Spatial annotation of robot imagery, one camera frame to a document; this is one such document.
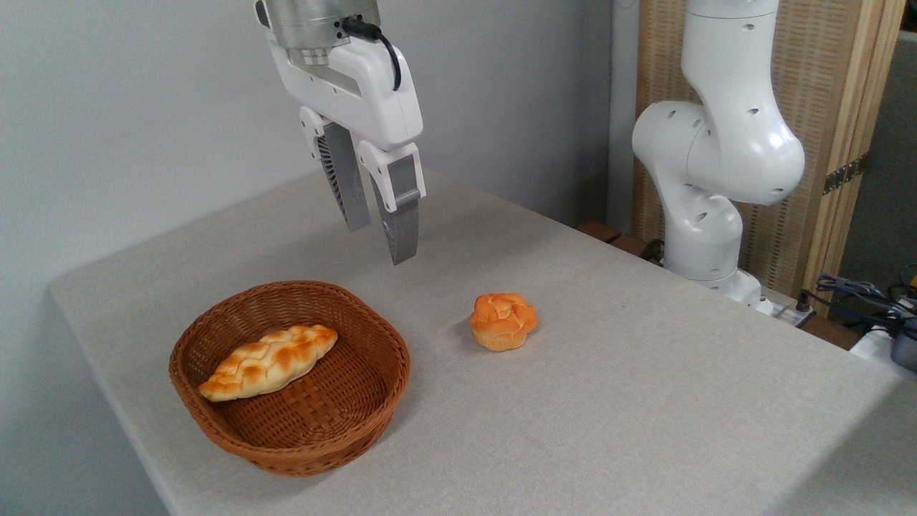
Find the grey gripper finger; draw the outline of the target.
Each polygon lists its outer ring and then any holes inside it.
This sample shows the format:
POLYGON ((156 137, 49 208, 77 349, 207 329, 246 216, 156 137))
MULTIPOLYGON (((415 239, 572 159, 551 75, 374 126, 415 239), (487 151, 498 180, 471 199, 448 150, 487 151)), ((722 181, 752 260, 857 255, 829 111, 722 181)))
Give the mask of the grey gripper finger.
POLYGON ((300 108, 308 153, 323 167, 332 195, 350 231, 370 224, 363 180, 350 131, 308 107, 300 108))
POLYGON ((419 200, 426 196, 417 146, 386 151, 363 140, 357 156, 370 174, 392 262, 409 260, 417 252, 419 200))

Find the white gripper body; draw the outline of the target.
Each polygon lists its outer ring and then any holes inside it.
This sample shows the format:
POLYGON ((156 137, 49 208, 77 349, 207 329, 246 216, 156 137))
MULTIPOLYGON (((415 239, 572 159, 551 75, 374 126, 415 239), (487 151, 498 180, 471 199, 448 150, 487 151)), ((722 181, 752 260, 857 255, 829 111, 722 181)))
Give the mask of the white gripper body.
POLYGON ((351 39, 330 49, 327 65, 300 66, 294 50, 268 40, 273 61, 286 90, 310 108, 384 151, 412 143, 423 131, 416 89, 406 59, 397 52, 400 87, 386 46, 351 39))

